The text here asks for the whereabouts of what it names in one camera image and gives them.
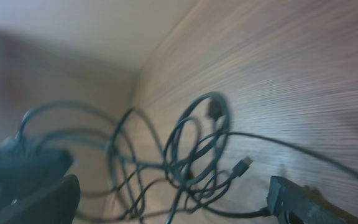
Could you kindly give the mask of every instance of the wire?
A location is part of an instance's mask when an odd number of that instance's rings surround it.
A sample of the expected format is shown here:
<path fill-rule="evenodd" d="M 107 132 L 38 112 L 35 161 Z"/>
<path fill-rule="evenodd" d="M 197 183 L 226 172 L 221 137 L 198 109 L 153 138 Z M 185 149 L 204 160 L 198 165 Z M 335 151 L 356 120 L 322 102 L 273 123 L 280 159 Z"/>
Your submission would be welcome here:
<path fill-rule="evenodd" d="M 211 134 L 202 138 L 201 132 L 201 124 L 200 121 L 191 116 L 191 112 L 204 100 L 210 99 L 211 105 L 209 108 L 208 115 L 212 118 L 213 122 L 213 131 Z M 112 135 L 108 135 L 99 131 L 97 129 L 91 128 L 67 128 L 61 129 L 57 131 L 53 131 L 41 137 L 38 145 L 33 149 L 33 152 L 29 152 L 29 149 L 26 149 L 26 153 L 38 153 L 46 149 L 46 145 L 54 142 L 57 139 L 60 140 L 69 140 L 78 142 L 81 144 L 87 144 L 92 147 L 96 147 L 106 153 L 107 163 L 108 163 L 108 171 L 110 176 L 110 181 L 112 183 L 112 188 L 103 191 L 103 192 L 82 192 L 82 197 L 105 197 L 112 193 L 117 193 L 117 196 L 121 198 L 122 206 L 124 207 L 124 212 L 116 217 L 111 218 L 103 218 L 103 217 L 93 217 L 91 215 L 87 215 L 81 211 L 77 211 L 76 216 L 78 218 L 87 220 L 89 222 L 95 223 L 106 223 L 106 222 L 118 222 L 123 220 L 136 220 L 138 219 L 141 223 L 146 218 L 156 217 L 159 215 L 168 215 L 166 224 L 172 222 L 174 216 L 178 212 L 186 212 L 193 213 L 198 209 L 204 209 L 216 215 L 220 215 L 227 218 L 255 218 L 255 217 L 265 217 L 270 215 L 267 208 L 261 208 L 259 211 L 255 212 L 225 212 L 216 210 L 215 208 L 211 208 L 210 204 L 216 202 L 224 194 L 229 190 L 231 182 L 241 174 L 236 173 L 234 170 L 229 172 L 228 170 L 219 170 L 218 169 L 218 161 L 220 160 L 228 139 L 230 136 L 244 136 L 248 138 L 256 138 L 264 141 L 273 142 L 275 144 L 279 144 L 282 146 L 289 147 L 296 151 L 305 153 L 309 156 L 327 162 L 343 172 L 348 173 L 358 180 L 358 172 L 353 169 L 344 166 L 343 164 L 334 161 L 324 155 L 318 154 L 317 152 L 313 152 L 304 147 L 296 146 L 294 144 L 290 144 L 278 139 L 273 139 L 265 136 L 260 136 L 251 133 L 241 133 L 241 132 L 232 132 L 230 130 L 231 127 L 231 114 L 230 109 L 226 103 L 225 98 L 222 94 L 217 92 L 211 92 L 204 94 L 198 97 L 195 101 L 193 101 L 189 107 L 187 107 L 180 118 L 178 119 L 176 126 L 172 130 L 169 135 L 167 142 L 163 146 L 158 138 L 158 134 L 152 125 L 150 119 L 143 113 L 141 110 L 132 108 L 128 110 L 124 116 L 116 121 L 111 118 L 106 113 L 93 108 L 90 105 L 79 103 L 79 102 L 70 102 L 70 101 L 61 101 L 57 103 L 51 103 L 45 106 L 41 106 L 35 110 L 29 111 L 25 114 L 19 132 L 17 133 L 17 138 L 23 146 L 25 146 L 27 138 L 24 135 L 24 128 L 27 122 L 35 117 L 35 115 L 42 113 L 44 111 L 54 109 L 54 108 L 70 108 L 74 110 L 82 110 L 87 113 L 93 114 L 97 117 L 100 117 L 107 121 L 109 124 L 115 127 L 115 130 Z M 136 114 L 141 118 L 142 121 L 146 124 L 149 131 L 152 134 L 154 142 L 157 146 L 158 153 L 161 157 L 161 162 L 148 162 L 141 161 L 137 158 L 134 147 L 129 136 L 124 131 L 124 125 L 128 120 L 129 116 L 132 114 Z M 184 159 L 178 159 L 178 146 L 181 138 L 181 134 L 183 128 L 187 123 L 193 123 L 196 131 L 196 140 L 194 142 L 193 147 L 191 148 L 189 154 Z M 118 145 L 116 144 L 118 136 L 124 137 L 124 142 L 127 144 L 130 152 L 130 156 L 124 155 Z M 207 141 L 207 143 L 201 147 L 201 143 Z M 213 158 L 211 162 L 202 170 L 197 176 L 194 176 L 191 172 L 192 164 L 195 160 L 199 159 L 203 155 L 205 155 L 210 150 L 213 150 Z M 130 174 L 126 171 L 126 164 L 132 164 L 135 166 L 135 171 Z M 117 165 L 121 168 L 122 176 L 124 177 L 124 181 L 118 184 L 115 176 Z M 164 178 L 159 178 L 154 181 L 151 181 L 146 186 L 143 185 L 141 172 L 147 169 L 158 169 L 162 170 L 165 173 Z M 224 174 L 226 178 L 219 184 L 218 176 Z M 210 178 L 206 181 L 206 184 L 202 188 L 197 188 L 197 185 L 205 180 L 207 176 Z M 136 177 L 139 192 L 140 194 L 136 197 L 132 190 L 132 185 L 130 180 Z M 160 183 L 160 182 L 168 182 L 172 187 L 177 190 L 176 196 L 173 200 L 173 203 L 168 210 L 161 210 L 152 213 L 144 213 L 145 211 L 145 195 L 151 186 Z M 130 198 L 131 203 L 128 205 L 121 195 L 122 188 L 127 190 L 128 196 Z M 183 194 L 186 194 L 185 204 L 183 208 L 178 208 L 178 203 Z M 194 201 L 195 206 L 192 208 L 188 208 L 188 200 L 192 199 Z"/>

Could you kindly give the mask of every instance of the cord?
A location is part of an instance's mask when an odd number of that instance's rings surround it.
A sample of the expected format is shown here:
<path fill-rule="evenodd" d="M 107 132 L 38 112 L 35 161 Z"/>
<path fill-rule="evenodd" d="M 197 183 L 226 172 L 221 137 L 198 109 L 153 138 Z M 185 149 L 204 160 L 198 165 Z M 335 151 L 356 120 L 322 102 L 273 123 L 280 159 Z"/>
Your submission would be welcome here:
<path fill-rule="evenodd" d="M 198 118 L 191 116 L 191 112 L 202 101 L 206 99 L 210 99 L 207 115 L 212 120 L 213 132 L 202 138 L 200 121 Z M 25 142 L 27 141 L 27 138 L 24 136 L 25 125 L 31 118 L 35 117 L 35 115 L 54 108 L 69 108 L 74 110 L 82 110 L 84 112 L 93 114 L 94 116 L 97 116 L 101 119 L 104 119 L 109 124 L 114 126 L 115 130 L 113 134 L 109 136 L 108 134 L 103 133 L 97 129 L 90 129 L 90 128 L 61 129 L 42 136 L 41 141 L 39 141 L 38 145 L 35 147 L 35 149 L 33 149 L 33 151 L 27 149 L 25 147 L 26 146 Z M 126 132 L 124 131 L 124 125 L 131 114 L 136 114 L 142 119 L 142 121 L 145 122 L 157 146 L 157 150 L 162 160 L 161 163 L 141 161 L 137 158 L 132 142 L 129 139 Z M 180 142 L 183 128 L 187 123 L 194 124 L 196 130 L 196 140 L 188 156 L 184 159 L 179 160 L 178 145 Z M 239 163 L 237 163 L 233 167 L 232 171 L 218 169 L 218 161 L 220 160 L 226 148 L 227 141 L 230 136 L 244 136 L 248 138 L 256 138 L 256 139 L 270 141 L 275 144 L 289 147 L 296 151 L 305 153 L 309 156 L 327 162 L 337 167 L 338 169 L 342 170 L 343 172 L 348 173 L 349 175 L 353 176 L 358 180 L 358 172 L 324 155 L 318 154 L 317 152 L 313 152 L 304 147 L 296 146 L 294 144 L 290 144 L 278 139 L 268 138 L 265 136 L 260 136 L 251 133 L 232 132 L 230 131 L 230 127 L 231 127 L 231 114 L 225 98 L 223 97 L 222 94 L 218 92 L 211 92 L 201 95 L 195 101 L 193 101 L 189 107 L 186 108 L 186 110 L 182 113 L 182 115 L 178 119 L 176 126 L 172 130 L 164 146 L 160 142 L 157 132 L 154 126 L 152 125 L 151 121 L 141 110 L 132 108 L 128 110 L 119 121 L 116 121 L 106 113 L 92 106 L 89 106 L 84 103 L 71 102 L 71 101 L 61 101 L 61 102 L 51 103 L 27 112 L 21 122 L 19 132 L 17 133 L 16 137 L 18 139 L 18 142 L 22 144 L 23 148 L 25 149 L 26 154 L 37 153 L 43 150 L 43 148 L 45 148 L 47 144 L 50 144 L 51 142 L 54 142 L 57 139 L 64 139 L 64 140 L 79 142 L 82 144 L 87 144 L 92 147 L 97 147 L 106 153 L 108 169 L 109 169 L 108 170 L 109 177 L 113 187 L 104 192 L 82 192 L 81 196 L 105 197 L 108 194 L 114 192 L 117 193 L 117 196 L 119 196 L 120 190 L 123 187 L 125 187 L 128 191 L 131 204 L 126 205 L 125 201 L 121 197 L 121 203 L 125 211 L 119 216 L 112 217 L 112 218 L 93 217 L 81 211 L 77 211 L 76 216 L 78 218 L 95 223 L 118 222 L 123 220 L 136 220 L 136 219 L 138 219 L 140 223 L 143 223 L 143 221 L 146 218 L 151 218 L 158 215 L 168 215 L 166 224 L 169 224 L 172 222 L 176 213 L 178 212 L 193 213 L 201 208 L 211 213 L 214 213 L 216 215 L 220 215 L 227 218 L 255 218 L 255 217 L 266 217 L 270 215 L 266 207 L 261 208 L 259 211 L 255 211 L 255 212 L 236 213 L 236 212 L 224 212 L 224 211 L 216 210 L 215 208 L 211 208 L 209 206 L 213 202 L 223 197 L 223 195 L 229 190 L 232 180 L 234 180 L 236 177 L 240 177 L 249 168 L 250 163 L 246 162 L 246 159 L 243 159 L 240 160 Z M 116 145 L 118 136 L 124 137 L 124 142 L 127 144 L 131 154 L 130 156 L 124 155 L 120 151 L 120 148 Z M 208 142 L 205 144 L 205 146 L 201 147 L 200 146 L 201 143 L 205 141 Z M 207 152 L 209 152 L 209 150 L 213 150 L 213 158 L 211 159 L 211 162 L 197 176 L 194 176 L 193 173 L 191 172 L 192 163 L 194 163 L 195 160 L 199 159 Z M 134 165 L 135 171 L 128 174 L 126 171 L 126 164 Z M 124 177 L 124 181 L 120 184 L 118 184 L 117 180 L 115 179 L 117 165 L 119 165 L 119 167 L 121 168 L 121 172 Z M 140 174 L 141 172 L 147 169 L 162 170 L 165 173 L 165 177 L 151 181 L 149 184 L 144 186 Z M 206 184 L 202 188 L 197 188 L 197 185 L 202 180 L 205 180 L 205 178 L 207 178 L 207 176 L 209 176 L 210 174 L 212 175 L 207 180 Z M 224 174 L 226 178 L 219 184 L 218 176 L 222 174 Z M 133 177 L 136 177 L 138 187 L 140 190 L 140 194 L 137 197 L 134 196 L 134 193 L 132 191 L 132 186 L 129 182 Z M 161 210 L 152 213 L 144 213 L 146 192 L 148 191 L 149 188 L 151 188 L 151 186 L 161 182 L 168 182 L 172 187 L 174 187 L 177 190 L 177 193 L 175 195 L 175 198 L 173 200 L 170 209 Z M 186 194 L 184 207 L 178 208 L 178 203 L 183 194 Z M 191 199 L 195 203 L 195 206 L 192 208 L 188 208 L 187 206 L 189 199 Z"/>

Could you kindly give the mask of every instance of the wood grain surface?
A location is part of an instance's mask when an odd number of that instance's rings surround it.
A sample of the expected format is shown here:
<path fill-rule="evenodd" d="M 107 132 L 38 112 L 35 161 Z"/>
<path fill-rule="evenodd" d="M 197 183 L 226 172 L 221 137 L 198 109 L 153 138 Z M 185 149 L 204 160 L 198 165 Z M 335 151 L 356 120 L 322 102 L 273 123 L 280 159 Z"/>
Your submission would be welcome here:
<path fill-rule="evenodd" d="M 200 1 L 159 46 L 137 83 L 133 105 L 151 117 L 166 141 L 181 112 L 197 96 L 224 93 L 233 130 L 282 139 L 358 170 L 358 1 Z M 196 112 L 210 132 L 202 107 Z M 139 157 L 159 156 L 143 124 L 130 127 Z M 189 127 L 180 144 L 193 144 Z M 331 165 L 267 142 L 232 138 L 220 166 L 255 161 L 214 204 L 232 212 L 266 206 L 271 175 L 317 187 L 358 216 L 358 182 Z M 200 173 L 211 156 L 193 167 Z M 158 174 L 145 174 L 151 179 Z M 147 196 L 150 210 L 169 208 L 169 185 Z M 151 220 L 149 223 L 162 223 Z M 276 223 L 219 218 L 198 211 L 174 223 Z"/>

